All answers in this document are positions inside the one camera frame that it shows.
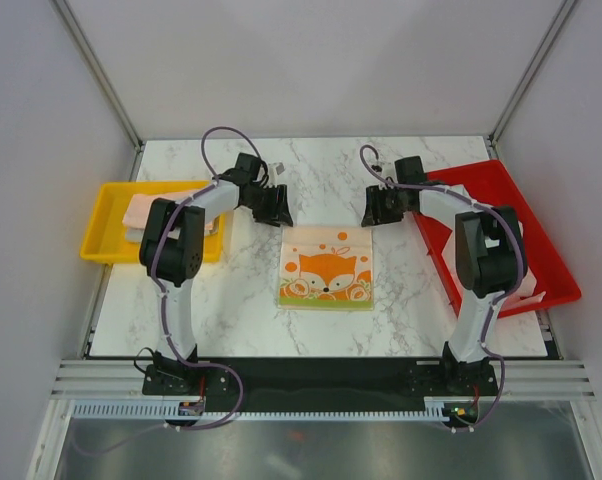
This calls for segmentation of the pink towel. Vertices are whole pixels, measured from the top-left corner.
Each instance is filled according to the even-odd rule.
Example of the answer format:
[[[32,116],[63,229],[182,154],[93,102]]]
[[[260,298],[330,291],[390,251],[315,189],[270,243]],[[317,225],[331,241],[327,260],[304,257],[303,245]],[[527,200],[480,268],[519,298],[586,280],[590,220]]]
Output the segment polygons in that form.
[[[180,201],[192,196],[197,189],[168,192],[161,194],[134,194],[131,197],[127,210],[124,213],[122,224],[128,229],[144,229],[150,213],[152,203],[156,199]]]

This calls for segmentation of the mint green towel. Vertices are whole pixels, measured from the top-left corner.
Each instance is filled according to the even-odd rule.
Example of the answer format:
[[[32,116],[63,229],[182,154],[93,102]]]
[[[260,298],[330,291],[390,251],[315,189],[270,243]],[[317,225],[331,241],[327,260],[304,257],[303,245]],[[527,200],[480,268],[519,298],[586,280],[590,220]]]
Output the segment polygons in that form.
[[[519,308],[528,305],[540,303],[545,295],[545,291],[535,293],[537,287],[537,278],[529,269],[523,278],[519,288],[508,298],[507,304],[510,308]]]

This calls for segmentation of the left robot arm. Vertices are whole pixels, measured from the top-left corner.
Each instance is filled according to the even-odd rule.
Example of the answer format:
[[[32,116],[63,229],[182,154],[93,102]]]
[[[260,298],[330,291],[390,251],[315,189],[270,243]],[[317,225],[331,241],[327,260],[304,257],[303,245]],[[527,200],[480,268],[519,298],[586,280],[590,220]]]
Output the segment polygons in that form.
[[[241,153],[235,166],[212,182],[176,200],[152,201],[143,231],[139,261],[159,297],[160,338],[152,368],[178,394],[194,391],[200,380],[197,340],[192,327],[192,285],[204,259],[205,226],[239,207],[257,223],[293,225],[285,184],[270,185],[259,177],[264,161]]]

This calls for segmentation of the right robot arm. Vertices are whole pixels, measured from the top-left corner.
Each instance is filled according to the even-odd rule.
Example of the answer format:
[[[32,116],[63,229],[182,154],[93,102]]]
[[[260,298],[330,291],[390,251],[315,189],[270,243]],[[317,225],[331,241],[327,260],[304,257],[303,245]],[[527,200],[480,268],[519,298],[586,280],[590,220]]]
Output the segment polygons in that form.
[[[413,212],[452,231],[462,303],[455,330],[444,345],[447,363],[437,373],[443,390],[461,394],[474,383],[472,368],[496,356],[487,348],[493,321],[528,271],[516,210],[482,203],[462,185],[428,180],[418,157],[397,160],[396,180],[391,181],[368,164],[367,150],[374,148],[360,149],[361,163],[379,183],[366,189],[363,227],[396,223]]]

